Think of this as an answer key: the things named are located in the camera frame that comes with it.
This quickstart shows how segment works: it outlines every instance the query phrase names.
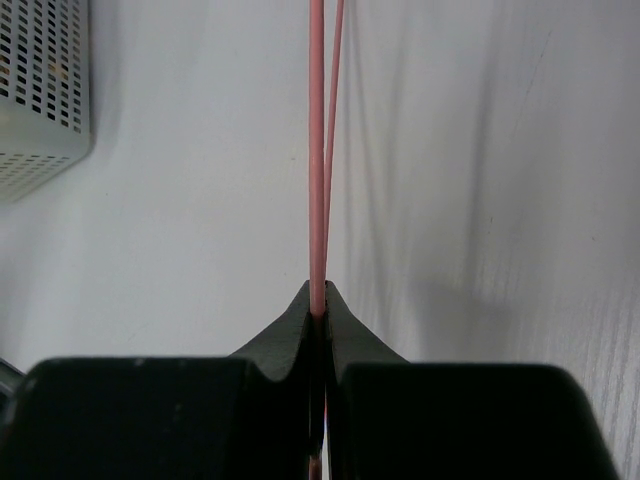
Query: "white wall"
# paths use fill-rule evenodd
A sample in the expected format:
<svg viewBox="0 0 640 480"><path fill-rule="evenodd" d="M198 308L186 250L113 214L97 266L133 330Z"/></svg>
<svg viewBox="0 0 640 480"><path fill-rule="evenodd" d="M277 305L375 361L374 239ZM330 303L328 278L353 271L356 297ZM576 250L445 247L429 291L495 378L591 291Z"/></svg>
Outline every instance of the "white wall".
<svg viewBox="0 0 640 480"><path fill-rule="evenodd" d="M637 478L638 3L347 3L330 278L409 358L568 368ZM0 355L228 353L307 276L306 2L93 7L95 149L0 209Z"/></svg>

